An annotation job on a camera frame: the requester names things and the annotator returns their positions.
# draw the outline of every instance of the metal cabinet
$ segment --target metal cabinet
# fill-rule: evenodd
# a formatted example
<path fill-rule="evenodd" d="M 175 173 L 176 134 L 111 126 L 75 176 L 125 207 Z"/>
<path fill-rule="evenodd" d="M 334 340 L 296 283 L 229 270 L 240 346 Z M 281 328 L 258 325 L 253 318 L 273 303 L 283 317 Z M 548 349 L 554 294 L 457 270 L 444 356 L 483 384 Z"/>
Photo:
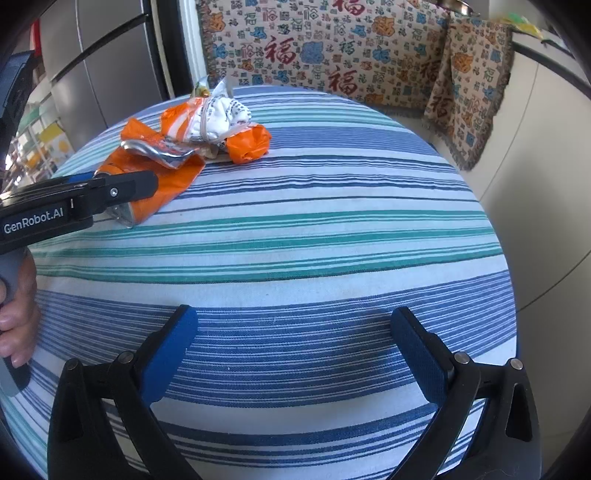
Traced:
<path fill-rule="evenodd" d="M 57 0 L 40 19 L 43 65 L 53 80 L 82 53 L 76 22 L 76 0 Z"/>
<path fill-rule="evenodd" d="M 121 34 L 86 59 L 108 127 L 164 98 L 152 64 L 146 25 Z"/>
<path fill-rule="evenodd" d="M 82 49 L 143 13 L 141 0 L 78 0 Z"/>
<path fill-rule="evenodd" d="M 540 65 L 519 130 L 480 200 L 501 241 L 518 310 L 591 250 L 589 125 L 591 100 Z"/>
<path fill-rule="evenodd" d="M 84 61 L 51 87 L 51 95 L 74 150 L 106 129 Z"/>

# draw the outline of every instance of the human hand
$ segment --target human hand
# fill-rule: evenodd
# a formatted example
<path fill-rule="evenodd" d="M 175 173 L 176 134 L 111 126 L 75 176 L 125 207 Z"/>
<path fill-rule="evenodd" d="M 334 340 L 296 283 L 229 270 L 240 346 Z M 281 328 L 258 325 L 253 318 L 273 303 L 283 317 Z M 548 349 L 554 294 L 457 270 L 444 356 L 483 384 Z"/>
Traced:
<path fill-rule="evenodd" d="M 0 281 L 0 304 L 6 298 L 6 286 Z M 41 312 L 35 304 L 37 269 L 29 251 L 18 272 L 14 299 L 0 309 L 0 356 L 11 357 L 16 368 L 32 357 L 37 342 Z"/>

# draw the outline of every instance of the round table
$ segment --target round table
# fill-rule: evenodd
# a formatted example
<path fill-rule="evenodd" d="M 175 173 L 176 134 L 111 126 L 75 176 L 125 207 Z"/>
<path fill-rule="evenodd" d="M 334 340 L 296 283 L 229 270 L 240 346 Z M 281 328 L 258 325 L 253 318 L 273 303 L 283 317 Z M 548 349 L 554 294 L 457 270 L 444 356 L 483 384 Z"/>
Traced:
<path fill-rule="evenodd" d="M 264 158 L 208 163 L 144 224 L 94 227 L 31 248 L 44 320 L 30 386 L 2 408 L 46 476 L 64 361 L 112 361 L 179 304 L 200 333 L 152 405 L 205 480 L 385 478 L 417 440 L 426 402 L 389 333 L 408 306 L 452 351 L 504 364 L 515 354 L 505 258 L 456 170 L 399 123 L 337 96 L 244 87 L 272 133 Z M 140 112 L 159 128 L 171 100 Z M 94 170 L 122 124 L 60 174 Z M 475 428 L 476 403 L 446 467 Z M 106 409 L 132 465 L 141 461 Z"/>

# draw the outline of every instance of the patterned cloth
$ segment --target patterned cloth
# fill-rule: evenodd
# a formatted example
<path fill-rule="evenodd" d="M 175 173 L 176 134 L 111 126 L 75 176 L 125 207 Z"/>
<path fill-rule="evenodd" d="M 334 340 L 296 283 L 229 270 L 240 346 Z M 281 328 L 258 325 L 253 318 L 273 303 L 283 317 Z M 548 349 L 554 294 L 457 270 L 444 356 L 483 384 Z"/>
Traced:
<path fill-rule="evenodd" d="M 236 95 L 273 135 L 265 157 L 208 163 L 134 229 L 99 218 L 32 248 L 44 314 L 33 379 L 0 400 L 42 474 L 64 361 L 112 361 L 182 303 L 198 309 L 200 334 L 152 409 L 205 480 L 385 478 L 434 411 L 392 344 L 396 306 L 478 361 L 503 364 L 515 353 L 505 258 L 452 166 L 350 100 L 291 87 Z M 158 128 L 160 112 L 183 100 L 138 117 Z M 93 170 L 121 128 L 60 174 Z M 106 408 L 141 467 L 112 403 Z"/>
<path fill-rule="evenodd" d="M 418 0 L 205 0 L 198 8 L 214 81 L 301 86 L 395 115 L 427 113 L 460 168 L 480 158 L 511 68 L 506 26 L 450 19 Z M 475 108 L 472 125 L 462 114 Z"/>
<path fill-rule="evenodd" d="M 486 146 L 512 61 L 511 31 L 506 25 L 451 19 L 425 119 L 446 140 L 462 169 L 471 170 Z"/>

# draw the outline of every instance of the finger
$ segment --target finger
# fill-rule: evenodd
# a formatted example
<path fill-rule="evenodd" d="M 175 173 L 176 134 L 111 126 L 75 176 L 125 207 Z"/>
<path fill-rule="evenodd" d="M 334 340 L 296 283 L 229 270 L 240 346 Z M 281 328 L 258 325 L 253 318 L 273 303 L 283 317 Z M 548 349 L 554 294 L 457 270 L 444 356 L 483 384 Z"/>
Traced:
<path fill-rule="evenodd" d="M 28 322 L 0 335 L 0 356 L 8 357 L 35 343 L 38 325 L 38 321 Z"/>
<path fill-rule="evenodd" d="M 31 359 L 34 352 L 35 352 L 35 343 L 32 343 L 31 345 L 24 348 L 23 350 L 13 353 L 10 357 L 10 360 L 12 362 L 12 366 L 14 368 L 22 367 L 24 364 L 26 364 Z"/>
<path fill-rule="evenodd" d="M 15 297 L 26 296 L 34 297 L 37 293 L 37 267 L 31 252 L 27 250 L 27 254 L 22 261 L 21 268 L 18 270 L 18 287 L 15 292 Z"/>
<path fill-rule="evenodd" d="M 26 296 L 18 296 L 0 309 L 0 330 L 6 332 L 31 321 L 35 309 L 35 301 Z"/>

